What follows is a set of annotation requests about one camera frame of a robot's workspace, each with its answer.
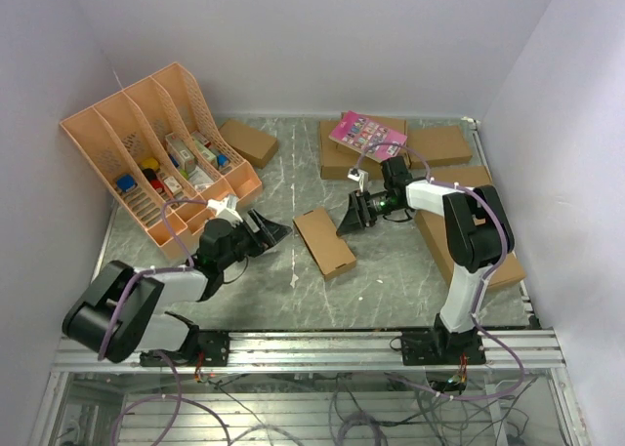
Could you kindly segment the cardboard box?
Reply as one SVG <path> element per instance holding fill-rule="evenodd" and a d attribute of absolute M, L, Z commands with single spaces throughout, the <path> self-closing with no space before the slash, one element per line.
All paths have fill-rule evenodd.
<path fill-rule="evenodd" d="M 355 255 L 337 235 L 337 227 L 323 207 L 295 217 L 293 224 L 325 281 L 355 268 Z"/>

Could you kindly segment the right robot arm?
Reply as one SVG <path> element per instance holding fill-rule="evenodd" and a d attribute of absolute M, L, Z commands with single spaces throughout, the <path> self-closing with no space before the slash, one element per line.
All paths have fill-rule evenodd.
<path fill-rule="evenodd" d="M 384 189 L 372 193 L 367 190 L 368 174 L 358 167 L 349 169 L 348 178 L 358 182 L 358 190 L 349 195 L 337 234 L 364 230 L 399 210 L 443 218 L 453 260 L 448 295 L 430 330 L 400 338 L 401 354 L 406 364 L 482 363 L 479 310 L 492 274 L 515 245 L 495 187 L 465 187 L 430 176 L 416 179 L 399 157 L 383 161 L 381 170 Z"/>

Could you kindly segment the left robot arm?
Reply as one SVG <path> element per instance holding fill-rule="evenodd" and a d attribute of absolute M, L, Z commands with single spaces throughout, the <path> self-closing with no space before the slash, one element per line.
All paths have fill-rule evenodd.
<path fill-rule="evenodd" d="M 62 333 L 112 363 L 138 353 L 144 366 L 161 365 L 162 355 L 177 366 L 223 366 L 229 356 L 227 332 L 203 329 L 171 305 L 208 301 L 226 285 L 229 267 L 248 264 L 291 231 L 255 210 L 246 219 L 224 210 L 204 225 L 189 265 L 106 264 L 64 317 Z"/>

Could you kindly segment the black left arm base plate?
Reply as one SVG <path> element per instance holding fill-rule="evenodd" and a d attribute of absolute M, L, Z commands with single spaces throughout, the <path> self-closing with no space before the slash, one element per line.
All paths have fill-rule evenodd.
<path fill-rule="evenodd" d="M 176 367 L 198 363 L 206 367 L 224 367 L 229 357 L 229 334 L 196 328 L 150 333 L 141 339 L 136 351 L 143 367 L 165 364 L 157 351 L 164 353 Z"/>

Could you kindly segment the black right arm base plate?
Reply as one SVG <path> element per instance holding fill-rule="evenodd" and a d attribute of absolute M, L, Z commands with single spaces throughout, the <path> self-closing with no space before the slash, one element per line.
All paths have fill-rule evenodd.
<path fill-rule="evenodd" d="M 399 340 L 404 366 L 459 366 L 462 357 L 468 365 L 486 362 L 476 330 L 457 334 L 435 328 L 419 329 L 402 332 Z"/>

